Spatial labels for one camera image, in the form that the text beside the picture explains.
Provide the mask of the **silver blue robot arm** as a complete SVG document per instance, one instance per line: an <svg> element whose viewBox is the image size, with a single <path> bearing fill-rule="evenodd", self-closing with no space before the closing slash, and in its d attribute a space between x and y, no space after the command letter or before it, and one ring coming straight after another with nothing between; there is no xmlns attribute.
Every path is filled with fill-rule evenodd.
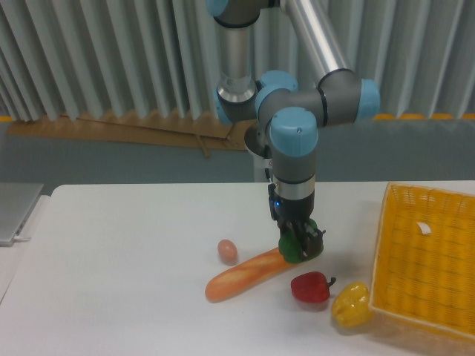
<svg viewBox="0 0 475 356"><path fill-rule="evenodd" d="M311 218L318 132L373 118L380 108L379 88L351 70L319 1L208 1L206 6L220 32L218 115L231 123L257 120L245 141L262 159L269 180L278 250L288 263L311 260L322 252L324 236ZM309 59L311 90L301 90L283 71L252 76L250 30L263 10L274 7L288 16Z"/></svg>

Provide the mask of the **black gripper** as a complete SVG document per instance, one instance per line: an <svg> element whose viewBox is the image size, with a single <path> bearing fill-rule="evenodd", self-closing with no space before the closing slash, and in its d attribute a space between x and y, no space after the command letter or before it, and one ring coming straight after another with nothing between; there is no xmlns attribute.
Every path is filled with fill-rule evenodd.
<svg viewBox="0 0 475 356"><path fill-rule="evenodd" d="M310 215L314 209L314 194L301 200L287 200L278 195L269 197L271 218L276 221L280 234L293 234L300 248L300 258L316 258L324 250L325 230L320 230Z"/></svg>

